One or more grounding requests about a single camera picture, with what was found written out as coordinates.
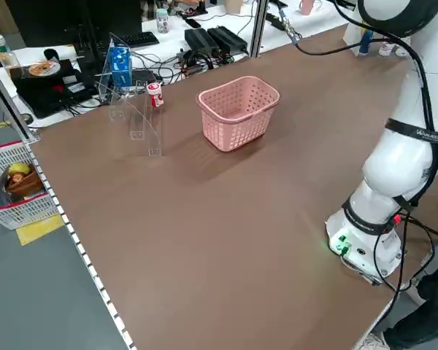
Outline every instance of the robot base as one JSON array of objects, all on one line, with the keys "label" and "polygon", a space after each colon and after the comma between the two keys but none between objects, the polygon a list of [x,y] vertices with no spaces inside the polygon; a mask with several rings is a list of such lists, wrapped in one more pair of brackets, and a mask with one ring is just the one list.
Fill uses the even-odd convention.
[{"label": "robot base", "polygon": [[[326,222],[329,247],[341,255],[370,281],[381,282],[373,260],[377,236],[371,236],[355,228],[342,209],[331,215]],[[377,246],[377,265],[383,277],[391,275],[401,262],[401,240],[395,230],[381,235]]]}]

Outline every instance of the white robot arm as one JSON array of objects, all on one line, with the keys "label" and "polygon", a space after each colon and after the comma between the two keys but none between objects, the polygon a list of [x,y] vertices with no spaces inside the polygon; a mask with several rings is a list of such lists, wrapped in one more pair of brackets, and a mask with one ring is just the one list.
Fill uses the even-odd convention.
[{"label": "white robot arm", "polygon": [[419,67],[412,63],[398,106],[365,162],[364,180],[326,223],[331,249],[380,281],[378,271],[388,276],[402,257],[391,222],[394,215],[403,203],[416,201],[438,172],[438,0],[358,0],[358,9],[372,27],[397,37],[412,36],[411,47],[422,58],[431,96],[429,127]]}]

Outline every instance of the yellow paper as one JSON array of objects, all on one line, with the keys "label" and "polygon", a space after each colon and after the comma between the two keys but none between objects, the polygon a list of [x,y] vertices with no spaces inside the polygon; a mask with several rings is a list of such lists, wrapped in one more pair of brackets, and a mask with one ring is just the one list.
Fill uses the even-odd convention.
[{"label": "yellow paper", "polygon": [[32,224],[20,227],[16,229],[18,238],[20,239],[21,245],[31,243],[48,233],[61,228],[64,225],[60,215],[53,215],[47,219],[43,219],[38,222],[33,222]]}]

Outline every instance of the brown tabletop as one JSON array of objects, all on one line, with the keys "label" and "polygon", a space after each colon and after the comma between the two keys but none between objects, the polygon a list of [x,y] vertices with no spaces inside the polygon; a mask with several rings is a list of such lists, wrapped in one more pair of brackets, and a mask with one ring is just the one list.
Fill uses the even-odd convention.
[{"label": "brown tabletop", "polygon": [[[329,50],[342,34],[304,44]],[[163,158],[139,156],[104,108],[43,130],[33,151],[138,349],[356,343],[392,293],[342,266],[324,222],[361,181],[405,69],[287,46],[163,87]],[[264,137],[226,154],[202,136],[195,96],[242,75],[280,104]],[[418,216],[438,229],[438,186]],[[410,241],[411,271],[427,242]]]}]

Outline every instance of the blue box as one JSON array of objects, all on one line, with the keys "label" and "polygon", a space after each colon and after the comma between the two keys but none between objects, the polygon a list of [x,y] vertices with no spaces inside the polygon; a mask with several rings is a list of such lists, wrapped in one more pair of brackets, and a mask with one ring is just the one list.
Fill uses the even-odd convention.
[{"label": "blue box", "polygon": [[109,48],[110,71],[117,88],[131,86],[131,54],[127,47]]}]

